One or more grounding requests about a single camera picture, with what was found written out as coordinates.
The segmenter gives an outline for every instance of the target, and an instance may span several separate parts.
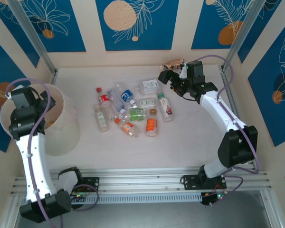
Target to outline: robotic arm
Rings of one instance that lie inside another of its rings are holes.
[[[254,149],[257,148],[257,130],[254,126],[247,126],[240,121],[229,109],[221,97],[217,99],[218,89],[212,82],[205,82],[203,65],[201,61],[185,63],[180,75],[172,70],[162,71],[158,79],[183,97],[189,93],[195,101],[204,107],[224,134],[218,148],[218,157],[214,161],[203,165],[198,174],[199,189],[213,189],[218,178],[226,170],[237,164],[246,163],[254,159],[253,153],[235,122],[243,129],[250,139]],[[232,120],[224,108],[232,115]]]
[[[47,106],[47,93],[43,92],[39,95],[35,89],[28,86],[17,87],[10,95],[9,98],[13,100],[16,109],[10,117],[9,132],[16,140],[20,150],[27,182],[27,205],[20,207],[21,216],[37,223],[45,220],[37,202],[36,191],[33,189],[28,156],[31,156],[31,165],[38,187],[38,194],[48,217],[53,218],[70,212],[72,209],[70,195],[73,187],[82,183],[82,176],[80,171],[73,167],[60,172],[58,183],[56,186],[54,185],[45,158],[44,119],[33,134],[31,154],[28,154],[29,134]],[[55,100],[51,97],[50,109],[55,106],[55,103]]]

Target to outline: blue label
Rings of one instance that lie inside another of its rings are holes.
[[[124,93],[121,95],[121,98],[126,102],[130,96],[133,96],[130,90],[124,91]]]

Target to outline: green label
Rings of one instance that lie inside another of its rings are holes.
[[[157,98],[160,99],[161,97],[164,97],[163,93],[157,94]]]
[[[131,121],[140,121],[143,120],[143,109],[138,108],[130,111]]]

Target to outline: beige circle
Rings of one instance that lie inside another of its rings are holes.
[[[131,28],[136,22],[136,14],[129,3],[121,0],[112,1],[104,10],[104,21],[115,31]]]
[[[0,2],[2,2],[4,5],[7,5],[8,3],[6,2],[6,0],[0,0]]]
[[[212,5],[216,2],[216,0],[206,0],[205,2],[207,5]]]
[[[138,37],[137,36],[134,36],[134,37],[132,37],[132,41],[138,41]]]

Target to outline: orange circle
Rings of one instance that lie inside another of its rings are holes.
[[[6,101],[6,97],[5,97],[4,93],[5,93],[6,87],[8,87],[9,84],[10,84],[9,82],[1,82],[0,83],[0,109],[1,109],[1,106],[3,105],[3,103]],[[15,86],[12,85],[9,88],[9,92],[12,91],[14,88],[15,88]]]
[[[241,28],[243,22],[238,20],[233,22],[230,25],[224,27],[218,36],[218,41],[221,45],[230,45],[233,43],[236,34],[238,33],[239,29]]]
[[[45,29],[42,31],[42,34],[45,38],[52,39],[54,38],[54,33],[51,30]]]
[[[132,41],[138,41],[138,37],[137,36],[134,36],[134,37],[132,37]]]
[[[283,99],[283,95],[282,95],[282,92],[276,90],[274,91],[274,93],[272,94],[272,100],[274,101],[275,104],[279,104],[281,103]]]

